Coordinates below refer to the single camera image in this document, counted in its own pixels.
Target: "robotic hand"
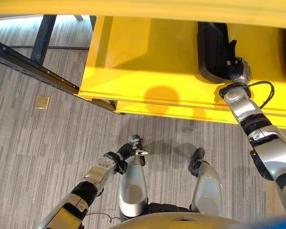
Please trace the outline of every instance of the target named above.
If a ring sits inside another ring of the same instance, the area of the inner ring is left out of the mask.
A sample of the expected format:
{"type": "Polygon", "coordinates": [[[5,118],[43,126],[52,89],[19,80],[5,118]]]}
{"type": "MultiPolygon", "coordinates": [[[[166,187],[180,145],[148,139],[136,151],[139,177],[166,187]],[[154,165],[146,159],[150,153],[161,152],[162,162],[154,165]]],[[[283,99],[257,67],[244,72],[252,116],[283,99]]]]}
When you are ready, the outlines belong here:
{"type": "Polygon", "coordinates": [[[142,150],[141,139],[134,135],[117,153],[108,152],[98,159],[78,185],[66,195],[52,212],[42,221],[38,229],[83,229],[82,220],[94,199],[102,194],[109,177],[115,173],[124,174],[125,160],[131,156],[148,154],[142,150]]]}
{"type": "Polygon", "coordinates": [[[227,63],[232,84],[220,90],[219,94],[232,113],[253,147],[250,155],[262,177],[277,183],[278,193],[286,210],[286,137],[271,124],[261,108],[274,95],[274,87],[268,81],[248,85],[251,78],[250,67],[244,59],[227,63]],[[261,83],[271,85],[271,93],[262,106],[250,100],[249,87],[261,83]]]}

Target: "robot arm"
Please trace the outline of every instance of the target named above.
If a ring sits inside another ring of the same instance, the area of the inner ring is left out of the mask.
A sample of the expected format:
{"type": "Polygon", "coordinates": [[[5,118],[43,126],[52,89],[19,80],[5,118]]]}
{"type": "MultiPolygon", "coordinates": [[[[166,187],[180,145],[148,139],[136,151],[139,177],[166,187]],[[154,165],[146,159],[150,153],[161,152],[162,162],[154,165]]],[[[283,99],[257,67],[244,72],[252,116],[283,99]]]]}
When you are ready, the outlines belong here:
{"type": "Polygon", "coordinates": [[[82,220],[89,206],[99,196],[109,177],[115,173],[124,174],[125,160],[134,155],[144,156],[146,151],[138,146],[140,139],[123,145],[117,153],[109,152],[98,159],[78,185],[66,195],[52,212],[42,221],[38,229],[83,229],[82,220]]]}
{"type": "Polygon", "coordinates": [[[286,137],[250,100],[251,93],[245,85],[241,81],[234,81],[222,89],[220,95],[253,147],[250,155],[258,172],[265,179],[277,183],[278,193],[286,210],[286,137]]]}
{"type": "Polygon", "coordinates": [[[42,221],[38,229],[83,228],[82,220],[89,206],[101,193],[116,167],[117,163],[112,157],[106,154],[102,156],[97,165],[88,171],[85,178],[42,221]]]}

